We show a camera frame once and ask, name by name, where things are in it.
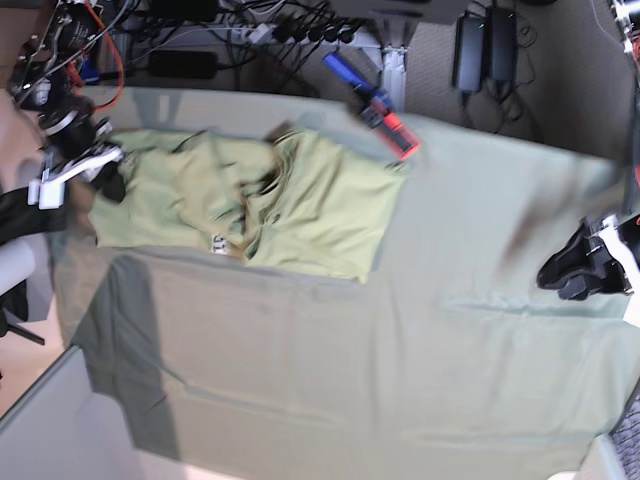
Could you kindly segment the light green T-shirt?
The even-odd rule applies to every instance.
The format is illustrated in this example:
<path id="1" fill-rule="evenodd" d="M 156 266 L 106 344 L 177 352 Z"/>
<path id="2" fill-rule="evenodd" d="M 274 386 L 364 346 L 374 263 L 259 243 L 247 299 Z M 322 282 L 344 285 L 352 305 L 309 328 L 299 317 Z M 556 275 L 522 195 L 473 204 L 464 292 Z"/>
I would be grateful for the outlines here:
<path id="1" fill-rule="evenodd" d="M 223 242 L 248 266 L 361 283 L 407 174 L 313 130 L 273 141 L 128 130 L 113 140 L 125 195 L 93 202 L 100 246 L 210 252 Z"/>

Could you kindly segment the dark green cloth piece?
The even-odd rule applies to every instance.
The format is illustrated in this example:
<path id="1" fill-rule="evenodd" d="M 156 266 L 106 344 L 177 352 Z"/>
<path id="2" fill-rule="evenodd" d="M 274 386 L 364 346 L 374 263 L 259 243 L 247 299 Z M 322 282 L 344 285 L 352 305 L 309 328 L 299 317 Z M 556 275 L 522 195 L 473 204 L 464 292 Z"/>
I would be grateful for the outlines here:
<path id="1" fill-rule="evenodd" d="M 58 232 L 66 228 L 67 209 L 40 210 L 27 202 L 28 188 L 1 194 L 0 243 L 4 245 L 23 236 Z"/>

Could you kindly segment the black power brick under table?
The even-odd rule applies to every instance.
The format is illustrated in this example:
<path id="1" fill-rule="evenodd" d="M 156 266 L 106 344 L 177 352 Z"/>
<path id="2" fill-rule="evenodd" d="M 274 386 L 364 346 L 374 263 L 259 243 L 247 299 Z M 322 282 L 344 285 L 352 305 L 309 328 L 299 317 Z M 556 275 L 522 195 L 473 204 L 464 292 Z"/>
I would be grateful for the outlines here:
<path id="1" fill-rule="evenodd" d="M 218 71 L 218 57 L 204 51 L 158 50 L 150 53 L 146 70 L 155 77 L 209 80 Z"/>

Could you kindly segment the grey-green table cloth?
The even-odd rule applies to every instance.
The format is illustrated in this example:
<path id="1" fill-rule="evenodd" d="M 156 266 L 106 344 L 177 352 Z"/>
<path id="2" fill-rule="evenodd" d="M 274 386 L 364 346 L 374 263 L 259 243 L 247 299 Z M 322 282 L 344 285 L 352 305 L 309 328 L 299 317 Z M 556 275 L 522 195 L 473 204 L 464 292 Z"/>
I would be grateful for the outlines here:
<path id="1" fill-rule="evenodd" d="M 405 121 L 421 146 L 365 284 L 53 239 L 63 338 L 139 447 L 245 479 L 545 479 L 614 425 L 626 298 L 535 278 L 619 201 L 616 166 Z"/>

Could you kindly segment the grey patterned bin right bottom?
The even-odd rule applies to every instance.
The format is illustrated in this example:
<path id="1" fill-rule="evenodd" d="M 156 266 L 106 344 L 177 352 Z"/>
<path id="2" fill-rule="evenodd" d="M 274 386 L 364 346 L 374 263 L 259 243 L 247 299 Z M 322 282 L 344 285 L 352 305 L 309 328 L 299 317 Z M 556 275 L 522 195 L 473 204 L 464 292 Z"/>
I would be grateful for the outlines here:
<path id="1" fill-rule="evenodd" d="M 575 478 L 639 480 L 639 384 L 614 427 L 593 440 Z"/>

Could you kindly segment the grey power strip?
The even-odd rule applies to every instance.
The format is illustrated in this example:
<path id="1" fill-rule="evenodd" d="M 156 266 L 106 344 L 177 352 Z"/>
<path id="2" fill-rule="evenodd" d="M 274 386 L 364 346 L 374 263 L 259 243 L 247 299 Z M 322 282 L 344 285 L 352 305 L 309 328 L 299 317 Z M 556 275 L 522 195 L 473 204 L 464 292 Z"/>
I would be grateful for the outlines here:
<path id="1" fill-rule="evenodd" d="M 230 27 L 223 39 L 239 46 L 263 45 L 329 45 L 337 47 L 376 48 L 377 38 L 364 29 L 342 26 L 313 26 L 289 30 L 283 25 L 259 24 L 257 27 Z"/>

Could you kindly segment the black power adapter left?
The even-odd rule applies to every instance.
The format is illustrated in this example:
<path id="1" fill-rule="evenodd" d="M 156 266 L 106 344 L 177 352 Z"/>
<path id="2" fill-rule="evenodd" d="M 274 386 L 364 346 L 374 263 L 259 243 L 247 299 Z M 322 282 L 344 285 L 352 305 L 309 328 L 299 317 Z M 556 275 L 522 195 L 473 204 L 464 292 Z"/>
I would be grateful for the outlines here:
<path id="1" fill-rule="evenodd" d="M 456 22 L 453 60 L 453 86 L 463 93 L 481 89 L 484 47 L 484 21 L 465 15 Z"/>

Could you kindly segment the black power adapter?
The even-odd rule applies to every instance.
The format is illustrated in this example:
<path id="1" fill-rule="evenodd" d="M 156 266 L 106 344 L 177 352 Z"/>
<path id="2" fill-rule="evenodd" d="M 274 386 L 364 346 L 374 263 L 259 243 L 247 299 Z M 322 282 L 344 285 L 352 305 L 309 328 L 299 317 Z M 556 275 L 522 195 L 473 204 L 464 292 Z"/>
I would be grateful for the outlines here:
<path id="1" fill-rule="evenodd" d="M 484 21 L 465 15 L 456 22 L 453 60 L 453 86 L 463 93 L 481 89 L 484 47 Z"/>
<path id="2" fill-rule="evenodd" d="M 517 65 L 517 20 L 513 10 L 490 6 L 486 16 L 486 77 L 513 83 Z"/>

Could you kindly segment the black power adapter right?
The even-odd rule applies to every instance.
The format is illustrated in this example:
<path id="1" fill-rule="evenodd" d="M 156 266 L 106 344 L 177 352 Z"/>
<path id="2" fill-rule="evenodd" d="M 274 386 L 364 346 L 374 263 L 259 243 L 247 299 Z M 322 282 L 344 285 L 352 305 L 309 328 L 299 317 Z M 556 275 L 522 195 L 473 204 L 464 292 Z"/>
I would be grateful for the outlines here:
<path id="1" fill-rule="evenodd" d="M 513 10 L 490 6 L 486 16 L 486 77 L 513 83 L 517 65 L 517 20 Z"/>

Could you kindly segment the aluminium table leg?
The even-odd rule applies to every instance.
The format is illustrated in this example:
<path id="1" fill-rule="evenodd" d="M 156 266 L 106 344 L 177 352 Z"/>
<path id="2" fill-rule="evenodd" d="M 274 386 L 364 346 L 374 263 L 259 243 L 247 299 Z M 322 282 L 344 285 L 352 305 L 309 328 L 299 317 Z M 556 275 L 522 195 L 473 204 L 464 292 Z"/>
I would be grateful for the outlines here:
<path id="1" fill-rule="evenodd" d="M 407 54 L 418 23 L 409 20 L 376 19 L 374 31 L 380 43 L 380 86 L 386 91 L 395 110 L 405 110 Z"/>

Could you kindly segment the grey bin left bottom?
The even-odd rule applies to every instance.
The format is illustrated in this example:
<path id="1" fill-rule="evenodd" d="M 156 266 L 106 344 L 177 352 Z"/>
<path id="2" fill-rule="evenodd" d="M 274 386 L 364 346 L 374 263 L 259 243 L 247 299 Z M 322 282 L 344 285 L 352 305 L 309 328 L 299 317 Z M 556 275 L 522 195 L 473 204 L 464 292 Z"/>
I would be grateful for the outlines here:
<path id="1" fill-rule="evenodd" d="M 64 352 L 1 417 L 3 479 L 143 479 L 122 407 Z"/>

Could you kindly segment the blue orange clamp centre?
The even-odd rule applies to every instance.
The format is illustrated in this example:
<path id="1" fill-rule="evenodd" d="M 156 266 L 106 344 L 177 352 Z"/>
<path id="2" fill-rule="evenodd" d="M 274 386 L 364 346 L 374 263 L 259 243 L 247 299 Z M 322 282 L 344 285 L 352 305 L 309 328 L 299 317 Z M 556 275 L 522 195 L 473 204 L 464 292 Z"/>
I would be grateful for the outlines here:
<path id="1" fill-rule="evenodd" d="M 361 121 L 383 140 L 400 161 L 417 151 L 420 142 L 395 114 L 392 103 L 383 90 L 370 84 L 337 52 L 328 53 L 322 62 L 352 89 L 362 105 L 359 111 Z"/>

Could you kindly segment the white cylindrical post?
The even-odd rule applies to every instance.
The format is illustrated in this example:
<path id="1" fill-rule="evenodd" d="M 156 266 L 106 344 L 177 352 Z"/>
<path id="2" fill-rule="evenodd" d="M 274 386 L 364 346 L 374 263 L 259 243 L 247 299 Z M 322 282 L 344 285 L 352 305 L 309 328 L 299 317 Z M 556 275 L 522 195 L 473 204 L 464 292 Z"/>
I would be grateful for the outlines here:
<path id="1" fill-rule="evenodd" d="M 16 239 L 0 248 L 0 295 L 29 278 L 36 266 L 35 255 L 30 245 Z"/>

